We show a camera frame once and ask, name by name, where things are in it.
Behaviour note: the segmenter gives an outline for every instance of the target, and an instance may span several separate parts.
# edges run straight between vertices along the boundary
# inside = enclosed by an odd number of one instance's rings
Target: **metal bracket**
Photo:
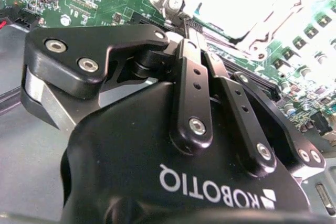
[[[165,26],[175,28],[182,24],[183,19],[192,18],[198,7],[196,0],[149,0],[150,3],[162,14]]]
[[[321,153],[312,145],[285,116],[272,101],[241,72],[233,74],[233,79],[239,82],[256,112],[262,125],[269,125],[272,129],[263,128],[268,141],[277,157],[296,178],[306,179],[324,171],[326,162]]]
[[[222,60],[205,54],[211,74],[211,88],[222,103],[229,134],[235,143],[241,164],[253,176],[266,176],[275,171],[277,159],[269,145],[243,87],[231,80]]]

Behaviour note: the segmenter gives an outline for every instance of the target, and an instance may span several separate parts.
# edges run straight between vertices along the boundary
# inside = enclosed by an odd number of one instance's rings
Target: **connector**
[[[0,23],[6,21],[8,25],[16,24],[28,30],[32,30],[38,24],[39,18],[22,10],[18,5],[6,6],[0,10]]]

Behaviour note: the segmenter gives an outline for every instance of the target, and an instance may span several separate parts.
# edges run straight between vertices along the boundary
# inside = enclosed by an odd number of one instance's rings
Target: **silver screw head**
[[[315,159],[315,161],[316,161],[317,163],[321,163],[321,162],[322,162],[322,160],[321,160],[321,158],[320,158],[320,155],[317,154],[316,151],[310,151],[310,153],[311,153],[311,155],[313,156],[313,158]]]
[[[164,38],[164,34],[162,34],[162,33],[159,32],[159,31],[156,31],[154,34],[155,34],[155,35],[157,36],[157,38],[159,38],[159,39],[163,39],[163,38]]]
[[[265,160],[271,160],[272,154],[264,144],[257,144],[257,150]]]
[[[243,76],[242,74],[240,75],[240,78],[243,80],[243,82],[248,83],[248,79],[245,76]]]
[[[308,155],[307,152],[305,152],[304,150],[302,149],[299,149],[299,154],[301,156],[301,158],[305,161],[305,162],[310,162],[310,157]]]
[[[56,52],[58,54],[65,52],[67,50],[67,45],[62,41],[57,39],[49,39],[45,42],[46,48],[51,52]]]
[[[204,123],[197,118],[191,118],[189,120],[189,126],[196,135],[201,136],[206,132]]]
[[[99,68],[98,64],[94,60],[91,60],[89,58],[81,58],[78,61],[78,66],[82,70],[89,72],[89,73],[96,72]]]

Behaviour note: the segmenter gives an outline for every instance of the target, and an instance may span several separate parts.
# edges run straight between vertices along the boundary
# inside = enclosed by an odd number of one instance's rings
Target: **chip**
[[[325,98],[323,98],[323,99],[321,99],[321,103],[322,104],[327,104],[327,103],[329,103],[331,100],[330,100],[330,98],[329,97],[325,97]]]
[[[315,90],[315,94],[323,94],[325,92],[325,88],[324,87],[320,87],[318,89]]]
[[[116,23],[119,23],[121,20],[121,14],[120,13],[115,13],[114,17],[113,17],[113,21]]]

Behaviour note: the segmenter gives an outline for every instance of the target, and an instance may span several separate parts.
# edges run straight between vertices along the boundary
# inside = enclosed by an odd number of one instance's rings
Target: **electrolytic capacitor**
[[[301,131],[301,132],[307,132],[308,129],[307,129],[307,127],[306,127],[305,125],[301,125],[301,127],[300,127],[300,131]]]
[[[287,103],[283,107],[287,115],[293,115],[296,112],[296,109],[294,108],[294,105],[292,103]]]
[[[283,83],[280,84],[280,86],[281,86],[281,90],[284,94],[290,93],[291,89],[290,89],[289,82],[283,82]]]
[[[312,129],[312,128],[314,128],[314,124],[313,124],[313,122],[312,122],[312,121],[308,121],[308,122],[306,123],[306,127],[307,127],[308,129]]]
[[[312,80],[312,72],[311,72],[310,68],[302,69],[301,74],[306,80],[308,80],[308,81]]]

